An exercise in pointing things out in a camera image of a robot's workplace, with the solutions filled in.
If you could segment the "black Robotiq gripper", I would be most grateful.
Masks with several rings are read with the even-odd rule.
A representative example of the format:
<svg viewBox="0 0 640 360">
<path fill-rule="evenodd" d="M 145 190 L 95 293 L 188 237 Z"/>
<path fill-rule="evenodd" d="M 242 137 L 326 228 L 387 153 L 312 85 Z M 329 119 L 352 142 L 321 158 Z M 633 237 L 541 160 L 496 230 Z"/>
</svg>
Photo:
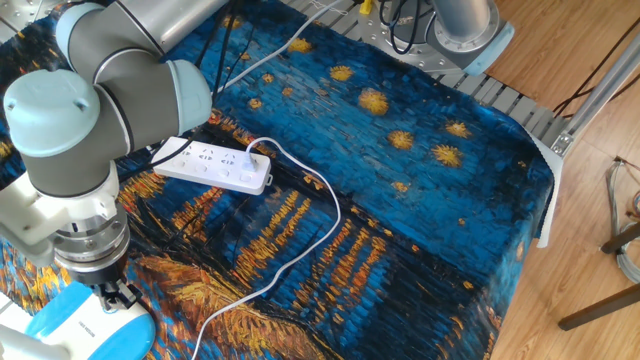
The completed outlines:
<svg viewBox="0 0 640 360">
<path fill-rule="evenodd" d="M 141 291 L 132 284 L 126 284 L 124 268 L 127 259 L 121 257 L 111 265 L 99 270 L 69 270 L 74 281 L 95 288 L 102 308 L 107 311 L 120 310 L 123 306 L 133 306 L 142 296 Z"/>
</svg>

